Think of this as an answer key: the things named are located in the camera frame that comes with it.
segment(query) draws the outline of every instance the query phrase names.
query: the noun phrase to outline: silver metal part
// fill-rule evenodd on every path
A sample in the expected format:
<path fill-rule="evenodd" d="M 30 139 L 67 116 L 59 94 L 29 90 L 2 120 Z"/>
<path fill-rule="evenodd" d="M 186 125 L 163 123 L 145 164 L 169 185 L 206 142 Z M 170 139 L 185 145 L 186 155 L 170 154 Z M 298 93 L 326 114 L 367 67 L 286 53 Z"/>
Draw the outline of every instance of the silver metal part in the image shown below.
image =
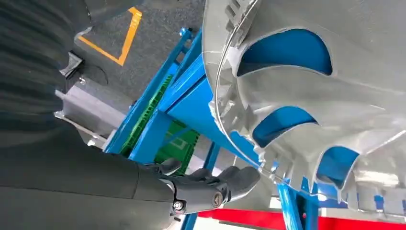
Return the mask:
<path fill-rule="evenodd" d="M 235 18 L 221 12 L 230 8 Z M 406 30 L 401 22 L 406 16 L 401 9 L 405 8 L 404 1 L 262 1 L 249 33 L 244 26 L 236 33 L 237 38 L 246 35 L 241 44 L 224 47 L 229 38 L 226 28 L 235 29 L 239 14 L 226 1 L 207 0 L 203 58 L 213 91 L 221 67 L 219 103 L 213 100 L 209 104 L 215 121 L 226 132 L 236 130 L 254 145 L 261 168 L 271 172 L 270 178 L 288 178 L 291 187 L 300 190 L 304 175 L 310 190 L 314 182 L 333 184 L 340 200 L 348 198 L 350 208 L 404 216 L 406 108 L 401 105 L 406 99 Z M 249 47 L 291 29 L 306 29 L 321 38 L 330 53 L 330 76 L 285 65 L 237 78 Z M 224 51 L 227 60 L 221 63 Z M 221 120 L 216 116 L 217 106 Z M 317 123 L 285 130 L 261 148 L 252 137 L 253 130 L 286 106 L 305 110 Z M 316 175 L 324 153 L 334 146 L 359 154 L 344 184 Z M 272 170 L 274 161 L 279 166 Z M 376 209 L 376 195 L 384 198 L 384 210 Z"/>
<path fill-rule="evenodd" d="M 181 201 L 175 201 L 173 208 L 177 211 L 181 211 L 183 209 L 183 203 Z"/>

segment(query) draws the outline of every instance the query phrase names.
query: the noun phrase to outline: bolt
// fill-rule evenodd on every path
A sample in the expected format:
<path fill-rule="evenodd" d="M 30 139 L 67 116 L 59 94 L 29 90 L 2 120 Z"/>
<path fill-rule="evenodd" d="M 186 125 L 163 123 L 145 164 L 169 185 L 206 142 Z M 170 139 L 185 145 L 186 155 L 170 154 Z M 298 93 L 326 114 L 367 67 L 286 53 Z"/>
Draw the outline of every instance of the bolt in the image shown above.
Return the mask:
<path fill-rule="evenodd" d="M 175 201 L 175 203 L 173 203 L 173 208 L 180 211 L 183 209 L 183 203 L 181 201 Z"/>
<path fill-rule="evenodd" d="M 223 202 L 223 195 L 221 195 L 221 193 L 216 193 L 214 195 L 214 199 L 213 199 L 213 205 L 214 207 L 219 207 Z"/>
<path fill-rule="evenodd" d="M 84 78 L 79 78 L 80 79 L 80 83 L 82 84 L 82 85 L 86 85 L 86 80 L 84 79 Z"/>

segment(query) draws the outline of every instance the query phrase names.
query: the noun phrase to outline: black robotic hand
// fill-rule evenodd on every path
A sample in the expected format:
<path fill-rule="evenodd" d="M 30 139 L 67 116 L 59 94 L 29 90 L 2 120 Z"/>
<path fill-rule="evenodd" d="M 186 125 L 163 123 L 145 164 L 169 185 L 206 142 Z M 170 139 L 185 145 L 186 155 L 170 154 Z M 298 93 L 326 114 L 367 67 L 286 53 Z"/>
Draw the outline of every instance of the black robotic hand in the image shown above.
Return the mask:
<path fill-rule="evenodd" d="M 212 176 L 208 169 L 199 169 L 191 175 L 171 177 L 180 168 L 180 162 L 169 159 L 162 164 L 150 165 L 161 174 L 161 180 L 174 192 L 172 214 L 188 214 L 211 210 L 222 204 L 245 197 L 260 179 L 253 167 L 239 169 L 231 166 L 219 176 Z"/>

